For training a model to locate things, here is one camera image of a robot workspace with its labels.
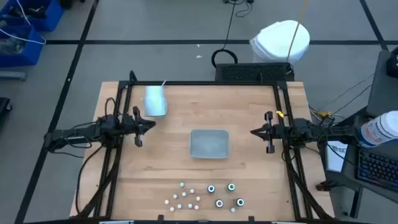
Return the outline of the dark grey desk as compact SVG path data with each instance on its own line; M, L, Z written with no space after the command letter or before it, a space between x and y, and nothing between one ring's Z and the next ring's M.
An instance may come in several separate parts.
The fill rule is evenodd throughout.
M367 107L365 106L363 109L357 111L355 114L349 116L345 120L336 124L336 127L352 127L358 126L360 124L364 124L365 121L370 120L370 118L375 118L375 116L368 114L366 111ZM366 182L363 180L359 180L356 178L356 173L358 171L358 156L360 150L364 151L372 151L376 154L380 154L382 156L386 156L390 159L394 159L398 161L398 140L385 143L381 146L374 147L372 149L359 148L359 146L349 145L345 154L345 161L343 163L342 171L333 172L327 171L327 179L331 179L332 181L339 182L354 191L359 190L361 187L364 189L368 189L380 196L388 198L395 203L398 203L398 190L389 190L380 185L372 184L370 182Z

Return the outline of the white paper sheet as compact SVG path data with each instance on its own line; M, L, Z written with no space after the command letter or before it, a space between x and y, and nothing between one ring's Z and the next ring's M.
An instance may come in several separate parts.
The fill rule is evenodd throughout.
M341 172L347 148L348 145L340 141L328 141L326 145L326 170Z

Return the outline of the black mesh computer case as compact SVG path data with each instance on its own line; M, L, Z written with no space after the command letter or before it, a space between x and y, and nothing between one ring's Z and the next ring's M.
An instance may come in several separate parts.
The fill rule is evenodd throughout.
M295 80L289 63L222 63L216 65L217 82L278 82Z

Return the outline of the grey plastic bin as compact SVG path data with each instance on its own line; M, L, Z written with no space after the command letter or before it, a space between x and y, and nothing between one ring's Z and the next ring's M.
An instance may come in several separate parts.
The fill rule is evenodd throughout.
M189 153L195 159L227 159L229 132L223 129L193 129L190 133Z

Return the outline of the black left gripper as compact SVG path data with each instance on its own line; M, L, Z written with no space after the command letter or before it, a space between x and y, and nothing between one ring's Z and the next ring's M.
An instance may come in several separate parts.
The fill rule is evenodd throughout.
M128 112L123 113L121 124L126 134L135 134L134 144L137 147L142 147L140 135L145 135L146 132L156 125L156 122L141 118L139 108L137 106L133 106L132 115L129 115Z

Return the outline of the grey flat panel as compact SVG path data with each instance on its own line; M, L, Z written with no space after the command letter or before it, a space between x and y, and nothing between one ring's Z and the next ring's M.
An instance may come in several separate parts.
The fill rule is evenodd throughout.
M366 112L376 117L390 111L398 111L398 78L387 74L387 60L392 54L380 51L373 76Z

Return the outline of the black device on panel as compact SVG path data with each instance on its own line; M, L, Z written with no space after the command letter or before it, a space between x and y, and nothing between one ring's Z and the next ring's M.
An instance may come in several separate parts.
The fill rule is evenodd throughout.
M398 47L391 52L386 62L386 69L390 77L398 78Z

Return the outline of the white cylindrical projector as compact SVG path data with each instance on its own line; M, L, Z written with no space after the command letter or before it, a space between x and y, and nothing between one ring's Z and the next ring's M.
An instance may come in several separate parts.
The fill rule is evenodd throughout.
M146 86L144 113L146 116L162 117L167 114L167 100L163 86Z

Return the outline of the blue plastic storage bin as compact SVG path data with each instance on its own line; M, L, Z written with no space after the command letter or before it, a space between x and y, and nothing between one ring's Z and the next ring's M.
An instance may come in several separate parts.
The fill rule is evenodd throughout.
M35 65L45 43L32 26L0 27L0 67Z
M36 31L54 31L63 9L58 0L8 0L0 20L10 26L32 25Z

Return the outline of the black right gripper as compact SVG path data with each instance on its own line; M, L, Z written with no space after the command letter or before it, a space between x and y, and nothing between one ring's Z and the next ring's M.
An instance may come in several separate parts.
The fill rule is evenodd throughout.
M263 141L268 141L269 144L266 147L268 154L275 153L275 147L273 144L274 139L281 139L283 145L283 152L290 151L290 146L287 142L287 127L284 124L272 124L273 112L268 111L265 113L266 124L263 124L260 128L251 130L251 134L261 138Z

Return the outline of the black backlit keyboard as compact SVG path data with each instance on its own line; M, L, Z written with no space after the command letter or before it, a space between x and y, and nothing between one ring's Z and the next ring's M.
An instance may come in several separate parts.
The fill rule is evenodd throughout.
M361 149L356 167L356 179L398 192L398 160Z

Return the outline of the white lined trash can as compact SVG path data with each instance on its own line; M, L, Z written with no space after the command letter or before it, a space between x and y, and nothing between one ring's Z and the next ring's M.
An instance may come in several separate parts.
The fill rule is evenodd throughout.
M253 63L295 63L307 51L310 34L303 25L287 20L275 22L263 28L249 43L253 52Z

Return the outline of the grey floor bar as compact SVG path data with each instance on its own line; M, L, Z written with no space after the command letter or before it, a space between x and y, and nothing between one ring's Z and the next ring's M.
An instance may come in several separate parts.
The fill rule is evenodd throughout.
M0 71L0 79L24 81L26 78L27 75L25 72Z

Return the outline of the white wipes canister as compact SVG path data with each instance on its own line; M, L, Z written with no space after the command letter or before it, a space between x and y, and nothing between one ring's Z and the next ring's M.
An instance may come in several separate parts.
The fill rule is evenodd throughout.
M372 148L398 139L398 111L390 111L359 128L359 145Z

